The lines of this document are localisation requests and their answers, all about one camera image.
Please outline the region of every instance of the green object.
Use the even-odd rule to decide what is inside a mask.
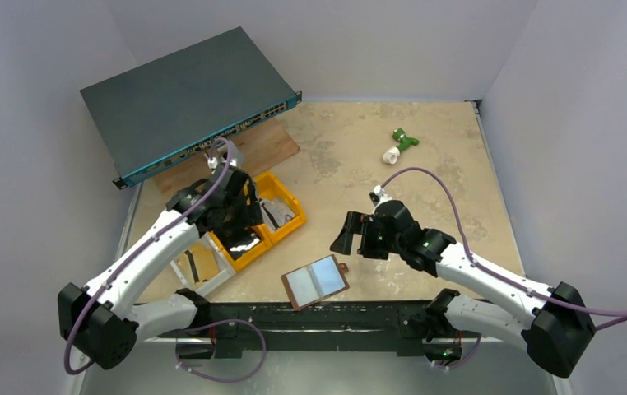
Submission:
[[[420,143],[420,140],[417,138],[408,137],[406,131],[401,128],[397,128],[393,131],[393,139],[401,143],[397,146],[400,152],[404,152],[410,146],[417,146]]]

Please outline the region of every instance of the brown clipboard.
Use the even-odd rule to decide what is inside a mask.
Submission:
[[[333,259],[333,262],[335,263],[335,265],[337,267],[337,270],[340,272],[340,277],[342,277],[342,282],[343,282],[343,284],[345,284],[345,286],[343,286],[340,290],[337,290],[337,291],[335,291],[335,292],[333,292],[331,294],[325,295],[324,297],[316,299],[313,302],[307,303],[307,304],[305,304],[303,306],[299,306],[296,303],[296,299],[294,297],[294,291],[292,291],[292,289],[291,289],[290,282],[287,280],[287,275],[292,273],[292,272],[296,272],[297,270],[300,270],[302,267],[307,267],[309,265],[313,265],[314,263],[316,263],[318,261],[322,261],[322,260],[324,260],[326,258],[332,258]],[[345,263],[338,263],[337,259],[335,258],[335,255],[332,255],[332,254],[331,255],[327,255],[327,256],[325,256],[323,258],[316,259],[315,261],[309,263],[308,265],[304,265],[302,267],[297,267],[296,269],[292,270],[291,272],[287,272],[287,273],[285,273],[285,274],[283,274],[281,276],[282,284],[285,285],[285,290],[287,292],[287,297],[290,298],[290,302],[292,303],[292,307],[296,311],[299,311],[299,310],[301,310],[301,309],[303,309],[305,307],[309,307],[312,304],[317,304],[321,300],[324,300],[324,299],[329,298],[329,297],[331,297],[333,295],[339,294],[339,293],[343,292],[344,290],[347,290],[347,289],[350,288],[350,284],[347,283],[347,279],[345,278],[345,274],[348,272],[347,265]]]

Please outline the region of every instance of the wooden table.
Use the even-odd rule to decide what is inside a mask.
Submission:
[[[448,185],[476,253],[523,275],[470,103],[304,103],[277,119],[301,152],[272,172],[299,199],[309,221],[209,294],[209,300],[287,300],[280,275],[330,254],[328,247],[340,232],[346,213],[370,212],[373,207],[368,193],[374,185],[407,166],[432,170]],[[420,139],[420,145],[403,152],[395,165],[386,165],[381,156],[395,145],[391,133],[399,127]],[[447,197],[430,177],[417,172],[403,174],[389,184],[387,192],[402,200],[422,226],[457,235]],[[130,243],[148,230],[165,202],[156,183],[147,180],[137,202]],[[350,289],[332,300],[432,299],[445,287],[466,292],[453,283],[410,269],[398,257],[389,261],[356,255],[338,259],[350,268]],[[182,285],[167,267],[139,301],[160,300],[179,288]]]

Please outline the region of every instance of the white cap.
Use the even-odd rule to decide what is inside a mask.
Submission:
[[[398,148],[392,146],[388,149],[388,151],[383,153],[381,159],[384,161],[384,163],[393,165],[394,163],[396,163],[396,160],[398,160],[399,155],[401,155],[401,152],[398,150]]]

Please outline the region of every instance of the gray wall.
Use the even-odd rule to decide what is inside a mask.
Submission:
[[[135,63],[97,1],[0,1],[0,393],[60,393],[56,296],[113,257],[131,192],[78,90]]]
[[[306,100],[466,100],[536,0],[105,0],[139,63],[242,26]]]
[[[481,112],[527,273],[627,308],[627,0],[539,2]],[[627,393],[627,323],[573,382]]]

